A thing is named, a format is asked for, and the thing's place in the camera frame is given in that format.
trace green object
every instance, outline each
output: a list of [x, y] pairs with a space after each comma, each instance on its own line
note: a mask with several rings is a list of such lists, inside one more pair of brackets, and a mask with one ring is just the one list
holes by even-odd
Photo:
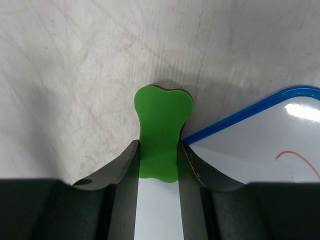
[[191, 96], [148, 85], [135, 94], [134, 106], [140, 119], [140, 178], [176, 182], [178, 141], [193, 109]]

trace scratched surface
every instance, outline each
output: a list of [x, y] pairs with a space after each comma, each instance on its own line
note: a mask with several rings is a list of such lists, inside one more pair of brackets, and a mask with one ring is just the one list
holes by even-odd
[[183, 87], [188, 136], [295, 84], [320, 87], [317, 0], [0, 3], [0, 174], [96, 171], [139, 138], [136, 91]]

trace blue edge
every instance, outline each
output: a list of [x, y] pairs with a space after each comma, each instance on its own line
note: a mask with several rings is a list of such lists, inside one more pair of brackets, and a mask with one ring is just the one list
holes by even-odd
[[221, 120], [217, 123], [206, 127], [205, 129], [196, 132], [195, 134], [183, 139], [188, 145], [194, 144], [212, 134], [215, 134], [223, 129], [226, 129], [236, 123], [241, 122], [255, 114], [258, 114], [274, 105], [277, 105], [285, 100], [296, 97], [310, 97], [320, 100], [320, 88], [308, 85], [298, 85], [285, 88], [265, 99]]

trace white surface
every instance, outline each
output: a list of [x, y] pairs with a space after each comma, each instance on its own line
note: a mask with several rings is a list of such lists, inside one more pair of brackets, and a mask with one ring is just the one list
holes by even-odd
[[134, 240], [183, 240], [178, 182], [140, 178]]
[[227, 176], [249, 182], [318, 182], [320, 101], [295, 97], [190, 145]]
[[320, 87], [318, 0], [3, 0], [2, 177], [96, 171], [139, 138], [136, 91], [183, 87], [184, 136], [294, 84]]

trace red curved line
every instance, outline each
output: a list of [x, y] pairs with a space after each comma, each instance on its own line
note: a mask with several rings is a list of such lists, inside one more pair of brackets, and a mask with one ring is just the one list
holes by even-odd
[[318, 179], [320, 180], [320, 174], [319, 172], [315, 169], [315, 167], [309, 162], [307, 159], [305, 159], [303, 156], [301, 156], [299, 153], [296, 153], [295, 151], [283, 151], [280, 152], [276, 157], [275, 160], [277, 161], [283, 154], [293, 154], [296, 155], [297, 157], [301, 158], [306, 164], [309, 165], [309, 167], [314, 171]]

